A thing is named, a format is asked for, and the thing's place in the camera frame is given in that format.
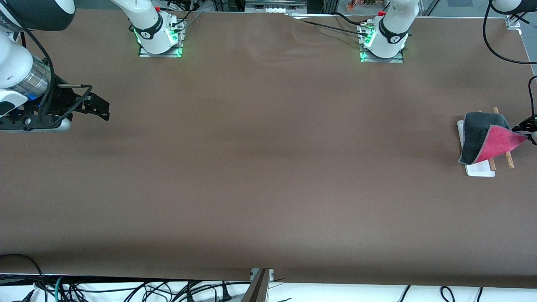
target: metal mounting plate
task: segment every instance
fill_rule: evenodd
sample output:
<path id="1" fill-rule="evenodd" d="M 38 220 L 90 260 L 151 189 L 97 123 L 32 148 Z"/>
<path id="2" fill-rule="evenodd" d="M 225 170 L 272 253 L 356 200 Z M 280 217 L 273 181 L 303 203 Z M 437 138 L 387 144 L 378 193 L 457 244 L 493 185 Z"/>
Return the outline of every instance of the metal mounting plate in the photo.
<path id="1" fill-rule="evenodd" d="M 364 28 L 360 25 L 356 26 L 356 30 L 360 33 L 361 32 L 369 33 L 368 28 Z M 360 61 L 361 62 L 374 62 L 374 63 L 403 63 L 404 62 L 402 51 L 399 51 L 395 55 L 395 57 L 391 57 L 389 59 L 384 59 L 384 58 L 374 55 L 367 47 L 364 46 L 365 40 L 366 40 L 366 37 L 362 35 L 358 36 L 358 44 L 360 45 Z"/>
<path id="2" fill-rule="evenodd" d="M 172 22 L 177 22 L 177 17 L 173 16 L 174 18 Z M 142 45 L 140 45 L 140 50 L 138 52 L 138 56 L 140 57 L 181 57 L 183 55 L 183 44 L 185 43 L 185 31 L 187 27 L 187 20 L 183 20 L 180 24 L 176 25 L 173 28 L 170 28 L 171 30 L 177 31 L 177 33 L 171 34 L 172 38 L 177 39 L 179 42 L 177 44 L 173 45 L 170 49 L 168 49 L 167 52 L 161 53 L 161 54 L 152 54 L 148 53 L 145 49 L 143 49 Z"/>

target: white plate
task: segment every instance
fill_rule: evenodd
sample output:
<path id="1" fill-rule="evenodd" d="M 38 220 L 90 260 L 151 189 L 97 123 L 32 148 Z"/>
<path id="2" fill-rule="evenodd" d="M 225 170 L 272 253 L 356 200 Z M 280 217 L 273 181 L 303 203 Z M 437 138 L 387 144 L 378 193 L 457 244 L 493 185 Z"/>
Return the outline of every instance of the white plate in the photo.
<path id="1" fill-rule="evenodd" d="M 460 120 L 457 122 L 459 129 L 459 139 L 461 140 L 461 148 L 465 144 L 465 122 Z M 489 161 L 482 161 L 470 165 L 465 165 L 466 174 L 473 177 L 494 177 L 496 173 L 490 169 Z"/>

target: brown table surface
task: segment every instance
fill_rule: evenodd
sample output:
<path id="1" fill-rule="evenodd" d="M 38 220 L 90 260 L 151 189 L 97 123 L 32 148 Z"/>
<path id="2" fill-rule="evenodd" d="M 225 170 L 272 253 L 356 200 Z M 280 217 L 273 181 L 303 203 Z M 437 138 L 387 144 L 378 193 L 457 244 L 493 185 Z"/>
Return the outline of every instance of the brown table surface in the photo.
<path id="1" fill-rule="evenodd" d="M 489 53 L 482 20 L 417 19 L 404 64 L 362 63 L 353 35 L 280 14 L 204 14 L 180 59 L 137 57 L 128 25 L 79 10 L 37 33 L 111 119 L 0 134 L 0 252 L 51 274 L 537 286 L 537 148 L 515 169 L 498 157 L 495 178 L 457 163 L 466 112 L 530 115 L 530 67 Z"/>

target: red towel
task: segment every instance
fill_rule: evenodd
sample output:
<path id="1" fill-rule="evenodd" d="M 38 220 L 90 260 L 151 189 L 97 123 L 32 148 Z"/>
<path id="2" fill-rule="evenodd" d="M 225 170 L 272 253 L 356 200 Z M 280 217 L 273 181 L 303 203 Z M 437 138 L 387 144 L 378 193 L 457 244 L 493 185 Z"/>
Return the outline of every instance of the red towel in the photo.
<path id="1" fill-rule="evenodd" d="M 501 126 L 490 125 L 485 143 L 483 143 L 475 162 L 486 161 L 507 151 L 512 151 L 526 139 L 527 137 L 523 134 L 513 132 Z"/>

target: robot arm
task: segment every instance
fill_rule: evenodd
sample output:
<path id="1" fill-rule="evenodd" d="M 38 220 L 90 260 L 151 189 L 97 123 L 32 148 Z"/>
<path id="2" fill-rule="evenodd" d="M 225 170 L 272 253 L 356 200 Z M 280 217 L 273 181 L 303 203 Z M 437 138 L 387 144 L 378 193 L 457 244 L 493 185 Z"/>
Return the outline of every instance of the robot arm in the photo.
<path id="1" fill-rule="evenodd" d="M 365 47 L 376 56 L 388 59 L 404 47 L 408 29 L 419 12 L 419 0 L 391 0 L 385 16 L 373 19 L 374 29 Z"/>
<path id="2" fill-rule="evenodd" d="M 128 16 L 148 53 L 161 54 L 178 43 L 176 16 L 157 12 L 150 0 L 111 1 Z M 73 0 L 0 0 L 0 130 L 66 130 L 71 111 L 109 119 L 108 102 L 89 91 L 83 97 L 75 94 L 75 86 L 54 75 L 47 64 L 13 39 L 13 33 L 25 31 L 21 24 L 37 30 L 64 30 L 74 13 Z"/>
<path id="3" fill-rule="evenodd" d="M 125 12 L 140 45 L 151 54 L 161 54 L 178 43 L 177 17 L 157 12 L 150 0 L 111 0 Z"/>
<path id="4" fill-rule="evenodd" d="M 374 29 L 364 46 L 374 55 L 388 59 L 403 49 L 408 29 L 419 12 L 419 0 L 391 0 L 391 7 L 383 17 L 373 19 Z M 514 15 L 537 11 L 536 0 L 491 0 L 498 13 Z"/>

